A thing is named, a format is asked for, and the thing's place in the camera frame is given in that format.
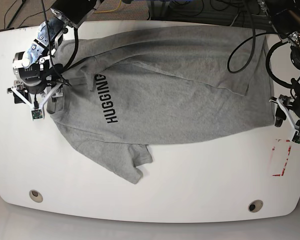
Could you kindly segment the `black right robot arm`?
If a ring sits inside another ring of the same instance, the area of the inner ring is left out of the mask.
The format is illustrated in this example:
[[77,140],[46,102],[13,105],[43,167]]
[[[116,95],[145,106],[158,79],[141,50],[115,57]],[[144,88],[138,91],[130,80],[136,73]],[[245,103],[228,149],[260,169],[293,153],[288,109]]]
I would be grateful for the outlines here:
[[[16,53],[12,68],[17,79],[7,89],[15,104],[26,104],[31,111],[43,110],[49,98],[58,97],[58,91],[70,83],[62,74],[71,66],[79,48],[78,29],[101,5],[100,0],[56,0],[50,10],[51,19],[39,26],[31,46]],[[74,50],[65,65],[55,64],[53,57],[68,28],[74,31]]]

